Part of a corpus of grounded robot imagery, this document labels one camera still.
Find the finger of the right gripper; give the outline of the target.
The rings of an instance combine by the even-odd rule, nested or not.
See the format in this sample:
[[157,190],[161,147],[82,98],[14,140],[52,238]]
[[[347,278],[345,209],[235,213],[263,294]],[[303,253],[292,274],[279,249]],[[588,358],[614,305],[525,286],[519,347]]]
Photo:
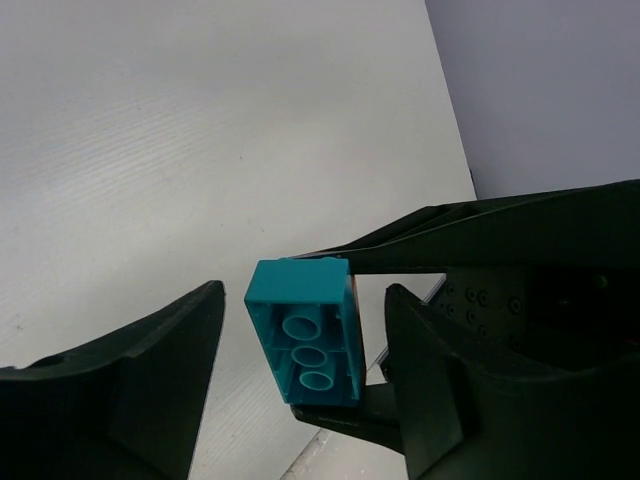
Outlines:
[[291,405],[296,420],[404,454],[393,382],[367,385],[357,406]]

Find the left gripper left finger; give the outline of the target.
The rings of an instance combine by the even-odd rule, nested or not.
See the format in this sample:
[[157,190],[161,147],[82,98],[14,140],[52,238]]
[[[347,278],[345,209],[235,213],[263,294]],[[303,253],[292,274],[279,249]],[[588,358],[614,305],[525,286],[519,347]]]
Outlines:
[[5,479],[188,477],[225,311],[209,281],[75,348],[1,371]]

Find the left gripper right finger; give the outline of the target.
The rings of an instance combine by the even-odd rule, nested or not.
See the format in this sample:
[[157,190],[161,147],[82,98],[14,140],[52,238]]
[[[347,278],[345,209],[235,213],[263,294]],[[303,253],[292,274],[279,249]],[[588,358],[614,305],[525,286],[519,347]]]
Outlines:
[[399,284],[385,319],[411,478],[638,477],[637,354],[559,369],[478,337]]

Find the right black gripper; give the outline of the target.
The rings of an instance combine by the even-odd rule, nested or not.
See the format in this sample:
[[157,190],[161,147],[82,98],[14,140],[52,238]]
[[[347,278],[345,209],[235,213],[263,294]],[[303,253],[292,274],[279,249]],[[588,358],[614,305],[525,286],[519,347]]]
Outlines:
[[498,266],[449,271],[429,306],[564,370],[639,351],[639,273],[620,270],[639,265],[636,180],[427,206],[309,256],[345,259],[354,274]]

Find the teal lego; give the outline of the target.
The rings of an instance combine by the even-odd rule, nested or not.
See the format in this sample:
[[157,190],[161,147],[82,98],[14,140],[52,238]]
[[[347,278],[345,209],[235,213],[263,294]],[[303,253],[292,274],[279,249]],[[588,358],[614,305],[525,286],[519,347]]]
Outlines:
[[285,403],[360,402],[364,347],[347,260],[261,260],[244,302]]

